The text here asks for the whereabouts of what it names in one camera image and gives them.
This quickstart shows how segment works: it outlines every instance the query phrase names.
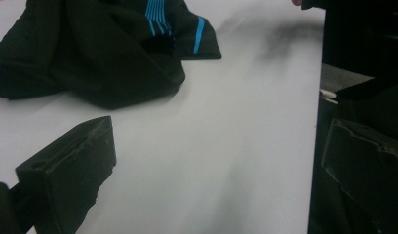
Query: white surface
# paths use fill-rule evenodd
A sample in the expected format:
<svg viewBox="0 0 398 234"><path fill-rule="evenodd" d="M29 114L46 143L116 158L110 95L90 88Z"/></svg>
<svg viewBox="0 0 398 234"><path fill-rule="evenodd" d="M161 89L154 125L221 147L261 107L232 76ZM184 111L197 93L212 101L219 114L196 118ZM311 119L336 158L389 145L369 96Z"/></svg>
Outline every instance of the white surface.
<svg viewBox="0 0 398 234"><path fill-rule="evenodd" d="M24 2L0 2L0 40ZM116 111L71 94L0 98L0 181L15 185L17 165L111 115L118 164L78 233L306 233L324 13L186 2L215 27L222 60L184 62L176 95Z"/></svg>

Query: black fabric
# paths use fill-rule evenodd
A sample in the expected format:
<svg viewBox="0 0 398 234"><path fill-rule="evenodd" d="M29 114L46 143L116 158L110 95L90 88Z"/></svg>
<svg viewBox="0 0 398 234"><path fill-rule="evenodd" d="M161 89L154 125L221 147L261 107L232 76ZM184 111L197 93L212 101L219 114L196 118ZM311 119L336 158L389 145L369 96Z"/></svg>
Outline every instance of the black fabric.
<svg viewBox="0 0 398 234"><path fill-rule="evenodd" d="M70 90L118 108L175 92L182 59L220 57L182 0L28 0L0 43L0 97Z"/></svg>

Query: black and blue fabric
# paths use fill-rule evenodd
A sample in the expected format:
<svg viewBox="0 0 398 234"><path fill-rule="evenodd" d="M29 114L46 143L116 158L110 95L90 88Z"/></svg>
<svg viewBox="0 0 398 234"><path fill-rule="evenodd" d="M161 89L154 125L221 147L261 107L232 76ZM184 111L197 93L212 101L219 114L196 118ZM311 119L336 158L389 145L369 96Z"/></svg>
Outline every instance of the black and blue fabric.
<svg viewBox="0 0 398 234"><path fill-rule="evenodd" d="M220 58L181 0L28 0L0 43L0 97L71 91L119 108L176 92L183 59Z"/></svg>

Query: blue stripe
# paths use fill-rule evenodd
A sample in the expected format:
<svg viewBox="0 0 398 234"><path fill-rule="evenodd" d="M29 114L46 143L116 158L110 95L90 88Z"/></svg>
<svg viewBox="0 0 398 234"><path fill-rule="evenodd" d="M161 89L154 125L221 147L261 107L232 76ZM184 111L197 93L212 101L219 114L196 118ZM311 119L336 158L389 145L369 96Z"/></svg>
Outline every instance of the blue stripe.
<svg viewBox="0 0 398 234"><path fill-rule="evenodd" d="M165 23L165 0L160 0L160 22Z"/></svg>
<svg viewBox="0 0 398 234"><path fill-rule="evenodd" d="M163 30L163 27L161 25L162 23L158 22L157 25L159 26L160 31L162 32L162 35L165 34L165 30Z"/></svg>
<svg viewBox="0 0 398 234"><path fill-rule="evenodd" d="M198 19L199 22L198 22L198 28L196 29L196 41L195 41L195 47L193 49L193 54L198 54L200 42L202 41L203 28L205 26L205 20L200 17Z"/></svg>
<svg viewBox="0 0 398 234"><path fill-rule="evenodd" d="M160 2L159 0L155 0L155 8L154 8L154 19L159 21L159 14L160 14Z"/></svg>
<svg viewBox="0 0 398 234"><path fill-rule="evenodd" d="M150 30L153 36L156 35L157 28L160 29L162 35L168 32L172 34L171 26L166 22L165 17L165 0L148 0L146 12L144 14L150 24Z"/></svg>
<svg viewBox="0 0 398 234"><path fill-rule="evenodd" d="M153 22L151 21L151 19L149 19L148 22L150 24L151 34L153 34L153 36L155 36L156 35L156 31L154 30Z"/></svg>

